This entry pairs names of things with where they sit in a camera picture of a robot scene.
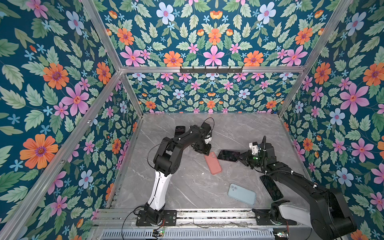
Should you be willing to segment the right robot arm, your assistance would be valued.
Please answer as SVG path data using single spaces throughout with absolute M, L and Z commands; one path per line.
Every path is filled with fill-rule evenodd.
M 250 149 L 237 157 L 246 167 L 262 173 L 263 177 L 279 182 L 302 197 L 309 207 L 284 199 L 271 205 L 269 218 L 274 223 L 294 221 L 311 227 L 323 240 L 335 240 L 357 230 L 343 193 L 311 182 L 287 164 L 279 162 L 272 144 L 250 143 Z

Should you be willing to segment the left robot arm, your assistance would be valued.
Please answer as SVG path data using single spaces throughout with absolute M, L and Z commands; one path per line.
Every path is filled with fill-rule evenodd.
M 205 122 L 201 126 L 190 126 L 178 137 L 163 138 L 154 156 L 154 186 L 144 206 L 144 213 L 152 221 L 159 222 L 163 218 L 168 186 L 181 165 L 184 150 L 192 147 L 195 152 L 208 156 L 212 147 L 211 139 L 212 127 Z

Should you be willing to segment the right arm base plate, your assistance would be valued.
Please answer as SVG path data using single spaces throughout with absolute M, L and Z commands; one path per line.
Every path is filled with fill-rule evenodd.
M 280 214 L 271 211 L 270 209 L 252 209 L 252 212 L 255 214 L 255 219 L 258 225 L 267 226 L 267 225 L 275 225 L 275 226 L 296 226 L 297 222 L 292 220 L 283 219 Z

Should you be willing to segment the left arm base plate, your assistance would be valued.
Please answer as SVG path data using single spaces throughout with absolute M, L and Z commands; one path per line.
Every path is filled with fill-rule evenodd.
M 161 213 L 148 213 L 140 210 L 136 220 L 137 227 L 175 226 L 178 212 L 176 210 L 164 210 Z

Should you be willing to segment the pink phone case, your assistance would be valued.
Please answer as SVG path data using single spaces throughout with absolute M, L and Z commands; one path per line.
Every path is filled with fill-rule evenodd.
M 204 158 L 212 175 L 217 175 L 222 172 L 222 167 L 214 152 L 210 152 L 207 156 L 204 156 Z

